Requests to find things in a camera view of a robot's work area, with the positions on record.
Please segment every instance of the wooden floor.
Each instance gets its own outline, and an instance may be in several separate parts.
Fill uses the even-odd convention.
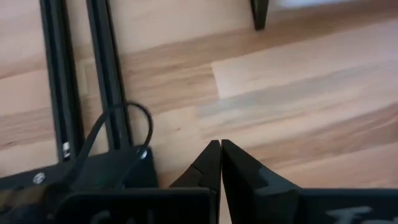
[[[398,187],[398,2],[112,0],[127,98],[163,187],[230,139],[302,187]],[[68,0],[85,129],[101,113],[85,1]],[[0,175],[57,162],[38,1],[0,0]],[[131,113],[136,141],[145,120]],[[93,153],[107,151],[102,130]],[[228,223],[223,198],[221,222]]]

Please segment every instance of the black frame part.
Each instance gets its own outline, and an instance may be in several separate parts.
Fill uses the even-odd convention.
[[[250,0],[254,28],[263,30],[266,26],[269,0]]]
[[[118,48],[114,37],[109,2],[87,0],[91,36],[95,52],[103,110],[126,101],[121,77]],[[132,133],[127,109],[120,109],[105,122],[109,150],[129,149]]]
[[[65,0],[40,0],[59,162],[75,160],[85,140]]]

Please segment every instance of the black metal rail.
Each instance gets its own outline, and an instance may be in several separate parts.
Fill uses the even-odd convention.
[[[103,109],[126,100],[111,11],[107,0],[87,0]],[[133,145],[128,112],[120,109],[105,123],[109,150]]]
[[[269,0],[250,0],[254,28],[263,30],[266,26]]]
[[[40,0],[59,162],[74,160],[83,122],[65,0]]]

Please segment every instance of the black metal bar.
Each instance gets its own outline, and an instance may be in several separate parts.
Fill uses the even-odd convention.
[[[65,0],[40,0],[57,153],[74,160],[84,142],[83,121]]]
[[[254,28],[263,30],[266,26],[269,0],[250,0]]]
[[[107,0],[87,0],[91,36],[98,72],[99,90],[103,109],[126,100],[121,77],[118,49]],[[125,149],[133,145],[129,116],[120,109],[105,123],[109,150]]]

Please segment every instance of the black cable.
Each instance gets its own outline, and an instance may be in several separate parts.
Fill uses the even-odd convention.
[[[109,116],[112,113],[114,113],[117,109],[127,108],[128,106],[134,106],[136,108],[139,108],[142,112],[144,112],[144,115],[147,118],[149,128],[148,128],[148,135],[147,135],[142,147],[144,147],[144,148],[149,147],[149,143],[152,138],[152,134],[154,132],[154,121],[152,119],[152,116],[150,115],[149,110],[145,106],[142,106],[139,103],[135,103],[135,102],[131,102],[131,101],[113,105],[112,107],[108,108],[105,112],[103,112],[96,120],[95,124],[93,125],[93,128],[91,129],[90,133],[87,136],[87,139],[86,139],[84,145],[81,147],[81,151],[79,153],[79,156],[76,158],[75,164],[63,178],[64,183],[66,183],[68,185],[72,185],[72,183],[74,183],[74,181],[76,181],[81,170],[83,169],[83,166],[86,162],[88,154],[90,153],[91,148],[93,147],[94,141],[95,141],[102,125],[106,121],[106,119],[108,119]]]

